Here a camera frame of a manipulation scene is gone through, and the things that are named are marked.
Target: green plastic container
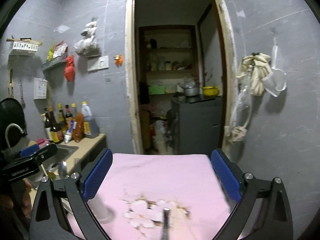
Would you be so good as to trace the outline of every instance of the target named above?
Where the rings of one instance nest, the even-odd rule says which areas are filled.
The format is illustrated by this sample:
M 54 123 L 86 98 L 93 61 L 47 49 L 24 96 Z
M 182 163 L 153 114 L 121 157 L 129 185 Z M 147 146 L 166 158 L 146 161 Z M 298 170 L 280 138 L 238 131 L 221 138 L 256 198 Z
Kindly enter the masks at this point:
M 161 95 L 161 94 L 165 94 L 165 87 L 163 86 L 149 87 L 149 95 Z

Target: door frame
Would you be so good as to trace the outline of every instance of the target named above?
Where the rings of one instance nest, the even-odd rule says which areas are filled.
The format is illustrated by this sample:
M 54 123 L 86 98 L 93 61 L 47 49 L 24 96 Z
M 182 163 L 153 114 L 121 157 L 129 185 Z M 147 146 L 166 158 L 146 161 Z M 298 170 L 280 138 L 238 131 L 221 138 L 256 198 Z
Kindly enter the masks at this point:
M 218 32 L 221 48 L 222 73 L 226 78 L 225 118 L 224 124 L 229 124 L 232 107 L 236 97 L 236 80 L 234 70 L 236 68 L 236 53 L 234 46 L 234 36 L 232 25 L 224 0 L 213 0 L 213 10 L 216 18 L 219 19 Z M 140 130 L 139 104 L 136 80 L 136 59 L 135 59 L 135 28 L 134 12 L 135 0 L 127 0 L 125 12 L 125 68 L 127 97 L 129 98 L 130 126 L 132 133 L 132 143 L 135 154 L 143 154 L 142 138 Z M 223 134 L 222 150 L 230 156 L 230 142 L 225 133 Z

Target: wall switch panel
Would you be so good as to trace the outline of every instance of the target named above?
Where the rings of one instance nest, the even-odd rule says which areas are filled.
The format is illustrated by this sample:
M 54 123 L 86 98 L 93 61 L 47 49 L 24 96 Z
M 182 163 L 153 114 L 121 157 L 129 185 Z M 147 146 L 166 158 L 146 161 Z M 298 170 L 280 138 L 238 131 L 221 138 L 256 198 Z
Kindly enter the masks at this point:
M 94 58 L 88 60 L 88 71 L 109 68 L 109 56 Z

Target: sink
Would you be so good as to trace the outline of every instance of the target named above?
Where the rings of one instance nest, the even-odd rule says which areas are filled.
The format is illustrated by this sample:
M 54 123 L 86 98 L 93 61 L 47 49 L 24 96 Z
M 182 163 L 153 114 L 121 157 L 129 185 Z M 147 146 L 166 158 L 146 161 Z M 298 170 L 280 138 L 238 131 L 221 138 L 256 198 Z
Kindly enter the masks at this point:
M 71 154 L 73 154 L 79 147 L 78 146 L 69 146 L 69 145 L 60 145 L 57 144 L 57 154 L 50 157 L 49 159 L 45 160 L 42 164 L 44 166 L 44 169 L 48 171 L 54 171 L 59 162 L 65 161 L 69 158 Z M 31 181 L 31 184 L 39 185 L 39 182 L 41 178 L 44 176 L 44 172 L 42 171 L 42 168 L 39 167 L 40 171 L 36 174 L 33 174 L 28 177 L 28 179 Z

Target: white door frame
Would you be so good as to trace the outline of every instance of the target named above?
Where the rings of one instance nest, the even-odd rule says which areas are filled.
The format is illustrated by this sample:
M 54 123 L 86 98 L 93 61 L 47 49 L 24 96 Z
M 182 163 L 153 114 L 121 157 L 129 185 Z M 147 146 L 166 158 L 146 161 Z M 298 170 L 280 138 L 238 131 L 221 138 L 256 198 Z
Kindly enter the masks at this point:
M 236 54 L 233 39 L 233 30 L 224 0 L 214 0 L 221 22 L 222 36 L 224 46 L 221 46 L 222 54 L 225 54 L 225 66 L 227 73 L 227 106 L 225 124 L 229 124 L 231 117 L 232 106 L 236 96 L 236 83 L 234 69 L 236 66 Z M 126 82 L 127 96 L 130 104 L 130 125 L 132 132 L 132 142 L 135 154 L 143 154 L 139 105 L 137 94 L 136 68 L 135 68 L 135 30 L 134 30 L 134 5 L 135 0 L 127 0 L 125 13 L 125 67 L 126 67 Z M 222 150 L 227 156 L 230 155 L 230 143 L 226 135 L 223 136 Z

